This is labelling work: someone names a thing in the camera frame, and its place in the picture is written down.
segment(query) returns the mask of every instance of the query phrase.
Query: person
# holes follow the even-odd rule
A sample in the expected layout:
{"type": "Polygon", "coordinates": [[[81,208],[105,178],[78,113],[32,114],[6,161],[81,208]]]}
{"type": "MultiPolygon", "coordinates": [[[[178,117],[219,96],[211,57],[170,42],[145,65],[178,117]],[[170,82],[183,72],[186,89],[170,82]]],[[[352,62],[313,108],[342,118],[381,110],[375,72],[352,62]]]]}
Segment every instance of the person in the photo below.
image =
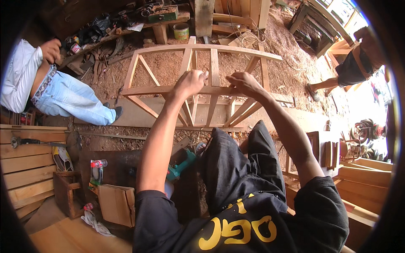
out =
{"type": "Polygon", "coordinates": [[[196,162],[211,216],[179,224],[175,205],[164,194],[173,134],[181,105],[207,77],[191,70],[178,80],[145,141],[136,177],[133,252],[340,252],[348,217],[333,180],[324,176],[299,124],[247,72],[226,78],[263,105],[296,165],[301,183],[296,215],[287,213],[277,151],[260,120],[241,148],[213,129],[196,162]]]}
{"type": "Polygon", "coordinates": [[[94,125],[112,124],[122,115],[121,106],[109,109],[109,104],[103,105],[87,84],[50,65],[60,60],[60,46],[56,38],[37,48],[20,40],[6,71],[1,105],[21,113],[30,99],[47,115],[73,115],[94,125]]]}
{"type": "Polygon", "coordinates": [[[362,39],[361,43],[335,68],[338,76],[321,83],[307,84],[305,87],[315,102],[320,100],[317,90],[326,88],[325,95],[328,96],[338,86],[355,85],[370,79],[385,64],[384,56],[368,27],[356,31],[354,37],[356,41],[362,39]]]}

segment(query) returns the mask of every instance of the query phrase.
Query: black shorts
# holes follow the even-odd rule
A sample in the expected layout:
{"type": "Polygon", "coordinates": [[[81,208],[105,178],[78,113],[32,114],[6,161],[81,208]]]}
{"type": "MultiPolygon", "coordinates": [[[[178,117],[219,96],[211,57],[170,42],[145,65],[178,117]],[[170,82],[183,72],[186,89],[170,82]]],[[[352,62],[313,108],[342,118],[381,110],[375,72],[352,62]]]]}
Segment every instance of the black shorts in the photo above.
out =
{"type": "MultiPolygon", "coordinates": [[[[370,60],[366,53],[360,49],[360,61],[362,62],[365,70],[372,74],[370,60]]],[[[353,53],[350,52],[346,59],[335,68],[337,74],[337,83],[340,87],[355,85],[357,83],[364,82],[366,79],[357,65],[356,59],[354,59],[353,53]]]]}
{"type": "Polygon", "coordinates": [[[272,193],[286,207],[286,189],[274,142],[260,120],[249,134],[248,158],[229,134],[214,128],[199,161],[211,215],[252,192],[272,193]]]}

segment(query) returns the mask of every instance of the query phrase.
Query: curved wooden beam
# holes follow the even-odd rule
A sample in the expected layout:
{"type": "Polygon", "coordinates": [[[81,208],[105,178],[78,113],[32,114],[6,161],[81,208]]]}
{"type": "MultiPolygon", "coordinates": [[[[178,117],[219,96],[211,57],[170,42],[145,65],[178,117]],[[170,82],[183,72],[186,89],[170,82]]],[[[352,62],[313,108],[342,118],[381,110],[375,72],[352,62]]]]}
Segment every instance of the curved wooden beam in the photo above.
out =
{"type": "Polygon", "coordinates": [[[257,51],[254,49],[247,49],[242,47],[230,47],[224,45],[208,45],[208,44],[181,44],[181,45],[165,45],[159,47],[148,47],[141,48],[134,51],[134,54],[144,55],[149,53],[162,53],[162,52],[171,52],[171,51],[184,51],[185,49],[193,49],[197,51],[210,51],[211,49],[216,49],[218,52],[227,52],[227,53],[243,53],[246,55],[257,56],[260,58],[266,58],[269,60],[282,61],[283,58],[279,55],[272,53],[266,53],[257,51]]]}

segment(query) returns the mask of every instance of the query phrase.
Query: black t-shirt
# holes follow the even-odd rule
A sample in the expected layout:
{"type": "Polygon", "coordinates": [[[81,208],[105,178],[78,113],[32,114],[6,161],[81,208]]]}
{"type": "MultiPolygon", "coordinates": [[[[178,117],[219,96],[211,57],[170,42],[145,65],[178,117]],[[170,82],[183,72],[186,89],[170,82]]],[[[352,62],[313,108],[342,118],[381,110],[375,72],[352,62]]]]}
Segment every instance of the black t-shirt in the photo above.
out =
{"type": "Polygon", "coordinates": [[[135,205],[134,252],[340,252],[349,234],[329,176],[313,178],[298,191],[295,216],[277,196],[261,191],[184,227],[160,191],[139,192],[135,205]]]}

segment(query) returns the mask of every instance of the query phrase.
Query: forearm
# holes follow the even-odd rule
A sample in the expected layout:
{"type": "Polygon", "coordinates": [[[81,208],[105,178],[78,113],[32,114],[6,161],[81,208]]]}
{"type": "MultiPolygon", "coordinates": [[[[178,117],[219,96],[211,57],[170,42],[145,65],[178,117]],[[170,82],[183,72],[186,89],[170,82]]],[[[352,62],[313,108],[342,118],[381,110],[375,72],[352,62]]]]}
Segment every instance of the forearm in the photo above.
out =
{"type": "Polygon", "coordinates": [[[315,176],[324,176],[312,153],[309,139],[299,124],[266,91],[258,96],[257,101],[265,108],[287,153],[296,165],[301,186],[315,176]]]}
{"type": "Polygon", "coordinates": [[[183,102],[178,96],[169,96],[153,124],[143,146],[141,163],[137,170],[137,192],[157,190],[164,193],[177,115],[183,102]]]}

